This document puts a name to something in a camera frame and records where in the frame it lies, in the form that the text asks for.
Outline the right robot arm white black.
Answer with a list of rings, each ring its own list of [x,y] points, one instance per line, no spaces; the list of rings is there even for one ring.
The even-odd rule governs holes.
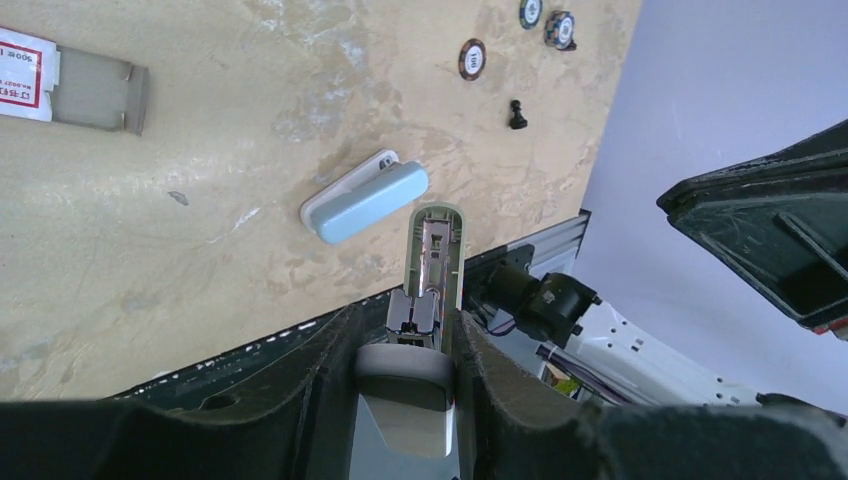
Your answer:
[[[669,224],[800,327],[847,337],[847,126],[678,182],[657,201]],[[484,267],[466,308],[490,335],[520,330],[538,354],[613,405],[775,405],[626,320],[572,276]]]

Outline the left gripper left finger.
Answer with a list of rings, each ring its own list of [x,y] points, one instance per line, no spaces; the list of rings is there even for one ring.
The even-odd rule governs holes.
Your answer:
[[[193,410],[137,400],[5,403],[5,479],[344,479],[366,337],[346,308],[304,344]]]

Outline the green stapler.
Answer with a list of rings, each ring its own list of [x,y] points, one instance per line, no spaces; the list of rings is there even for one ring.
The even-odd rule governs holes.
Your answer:
[[[451,315],[462,307],[464,219],[433,202],[410,216],[405,277],[389,295],[387,340],[362,346],[355,382],[382,439],[398,453],[444,458],[452,450]]]

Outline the blue stapler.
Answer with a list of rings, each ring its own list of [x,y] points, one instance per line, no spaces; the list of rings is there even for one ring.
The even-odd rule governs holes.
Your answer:
[[[300,220],[324,243],[338,244],[418,199],[429,184],[420,163],[382,149],[306,200]]]

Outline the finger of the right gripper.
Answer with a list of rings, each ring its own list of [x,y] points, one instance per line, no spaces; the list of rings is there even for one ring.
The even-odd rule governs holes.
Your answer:
[[[846,122],[682,180],[657,205],[672,227],[798,325],[846,334]]]

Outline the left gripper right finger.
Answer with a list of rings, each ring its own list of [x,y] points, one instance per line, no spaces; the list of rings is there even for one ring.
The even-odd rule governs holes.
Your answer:
[[[453,315],[464,479],[843,479],[847,432],[808,407],[580,404]]]

